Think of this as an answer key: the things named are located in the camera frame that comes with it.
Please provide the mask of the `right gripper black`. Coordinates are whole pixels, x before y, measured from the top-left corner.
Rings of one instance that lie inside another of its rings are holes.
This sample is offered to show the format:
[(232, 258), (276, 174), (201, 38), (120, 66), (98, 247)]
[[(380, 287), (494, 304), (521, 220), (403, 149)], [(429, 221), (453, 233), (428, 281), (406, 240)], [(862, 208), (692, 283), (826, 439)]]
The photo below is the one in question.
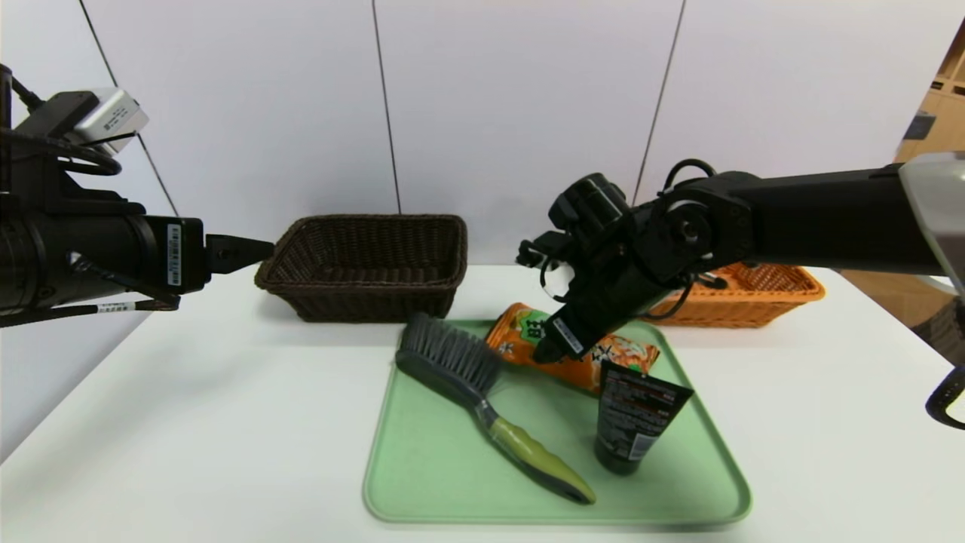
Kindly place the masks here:
[(548, 274), (544, 291), (562, 306), (535, 346), (535, 364), (582, 357), (604, 337), (649, 310), (649, 278), (642, 274)]

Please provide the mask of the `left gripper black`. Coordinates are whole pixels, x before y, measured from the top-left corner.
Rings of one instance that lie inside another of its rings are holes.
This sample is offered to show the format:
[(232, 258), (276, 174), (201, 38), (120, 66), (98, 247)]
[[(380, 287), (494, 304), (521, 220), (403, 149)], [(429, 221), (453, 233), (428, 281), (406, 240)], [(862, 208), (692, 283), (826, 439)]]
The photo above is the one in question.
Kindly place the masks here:
[(46, 216), (46, 305), (132, 293), (200, 291), (272, 257), (275, 244), (207, 234), (199, 219), (149, 214), (132, 202), (72, 202)]

